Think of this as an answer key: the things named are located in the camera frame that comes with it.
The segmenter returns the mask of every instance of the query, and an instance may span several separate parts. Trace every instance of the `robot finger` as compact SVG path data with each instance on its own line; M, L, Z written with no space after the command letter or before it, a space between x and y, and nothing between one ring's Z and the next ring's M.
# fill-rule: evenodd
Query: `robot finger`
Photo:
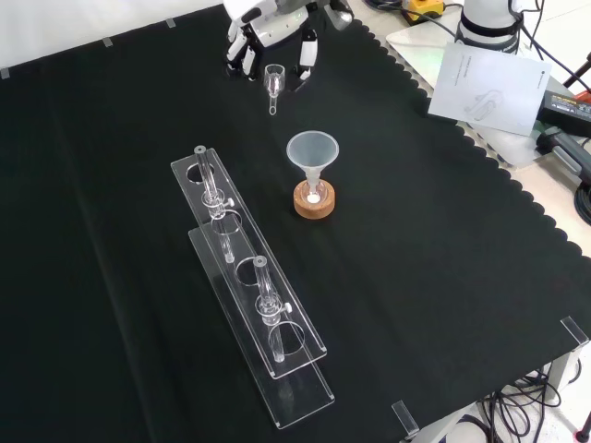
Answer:
M312 75L312 69L318 57L318 35L314 30L302 32L302 48L299 54L299 63L295 69L299 79L304 82Z
M238 28L238 25L236 25L234 22L230 23L230 29L228 30L228 41L230 43L234 43L234 41L236 40L236 36L238 35L238 30L240 28Z
M244 59L242 60L242 72L250 81L254 81L257 78L258 68L259 54L249 45L244 55Z
M225 55L225 60L228 67L236 69L239 66L240 60L243 57L248 45L248 36L242 29L236 31L234 42L230 45L228 52Z

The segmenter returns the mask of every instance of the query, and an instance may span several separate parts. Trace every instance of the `power adapter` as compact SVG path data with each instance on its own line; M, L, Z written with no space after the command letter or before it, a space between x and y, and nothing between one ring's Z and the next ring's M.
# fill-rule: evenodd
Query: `power adapter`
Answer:
M591 137L591 103L547 90L537 119L568 134Z

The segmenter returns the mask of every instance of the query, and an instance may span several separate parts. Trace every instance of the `test tube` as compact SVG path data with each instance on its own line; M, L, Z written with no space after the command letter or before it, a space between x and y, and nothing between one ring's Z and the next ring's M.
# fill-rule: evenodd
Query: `test tube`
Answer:
M277 295L273 292L267 258L257 256L254 258L253 264L257 275L257 283L259 284L262 321L270 327L269 345L273 352L273 358L276 362L281 363L285 360L283 341L279 328L274 328L281 320L281 304Z
M206 149L204 146L197 146L195 148L195 158L197 159L197 166L201 172L201 178L205 185L205 194L203 195L203 203L209 209L210 215L213 219L220 219L223 217L223 198L220 198L218 188L215 186L213 174L211 173L210 163L207 160Z
M234 252L232 251L232 243L230 242L230 235L225 227L228 213L225 213L221 219L213 219L215 224L214 231L220 236L220 244L222 245L223 257L226 263L234 263Z

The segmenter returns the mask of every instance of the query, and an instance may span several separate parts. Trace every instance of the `plastic funnel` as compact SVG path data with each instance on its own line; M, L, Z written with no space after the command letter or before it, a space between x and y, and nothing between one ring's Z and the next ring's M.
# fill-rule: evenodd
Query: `plastic funnel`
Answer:
M306 131L297 134L287 143L287 157L306 173L308 181L306 199L318 203L322 199L320 173L339 155L339 144L328 134Z

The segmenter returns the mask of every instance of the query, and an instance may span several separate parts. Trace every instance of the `black cloth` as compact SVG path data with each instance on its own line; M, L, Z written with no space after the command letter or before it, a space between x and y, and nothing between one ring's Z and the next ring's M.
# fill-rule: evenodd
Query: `black cloth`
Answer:
M221 7L175 22L0 82L2 441L396 441L396 401L428 425L573 349L562 318L591 330L590 260L460 128L425 116L359 22L320 23L317 69L274 117L260 83L224 75ZM262 64L293 66L298 46ZM285 146L309 129L341 148L323 221L292 209L302 173ZM187 237L170 163L198 144L329 350L336 402L283 431Z

